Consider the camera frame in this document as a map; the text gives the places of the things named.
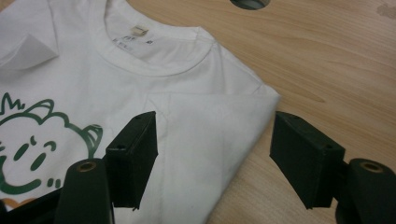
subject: fabric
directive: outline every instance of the fabric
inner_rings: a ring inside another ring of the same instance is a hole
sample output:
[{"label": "fabric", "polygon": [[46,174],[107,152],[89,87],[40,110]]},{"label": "fabric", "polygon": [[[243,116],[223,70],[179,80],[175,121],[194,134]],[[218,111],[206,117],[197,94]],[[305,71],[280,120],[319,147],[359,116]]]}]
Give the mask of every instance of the fabric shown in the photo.
[{"label": "fabric", "polygon": [[140,209],[117,208],[116,223],[204,223],[279,95],[201,27],[124,0],[17,0],[0,13],[0,98],[7,209],[60,188],[71,164],[156,111],[159,156]]}]

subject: wooden table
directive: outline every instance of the wooden table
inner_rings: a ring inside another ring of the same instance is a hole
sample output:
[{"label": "wooden table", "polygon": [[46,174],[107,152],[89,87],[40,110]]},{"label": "wooden table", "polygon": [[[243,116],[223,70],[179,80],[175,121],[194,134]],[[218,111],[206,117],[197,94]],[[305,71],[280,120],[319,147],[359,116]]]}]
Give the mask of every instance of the wooden table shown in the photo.
[{"label": "wooden table", "polygon": [[[156,21],[203,26],[274,87],[278,110],[396,171],[396,1],[271,0],[244,10],[229,0],[128,0]],[[0,0],[5,7],[10,0]],[[332,208],[305,210],[269,158],[272,124],[208,223],[335,223]]]}]

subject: cartoon print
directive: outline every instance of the cartoon print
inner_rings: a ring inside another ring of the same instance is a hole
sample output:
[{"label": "cartoon print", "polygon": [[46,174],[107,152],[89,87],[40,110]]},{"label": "cartoon print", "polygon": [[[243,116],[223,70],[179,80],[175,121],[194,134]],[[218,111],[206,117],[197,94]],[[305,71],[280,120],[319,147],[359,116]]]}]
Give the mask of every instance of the cartoon print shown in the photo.
[{"label": "cartoon print", "polygon": [[28,108],[5,93],[0,105],[0,199],[15,208],[62,186],[67,168],[93,158],[98,125],[80,129],[51,99]]}]

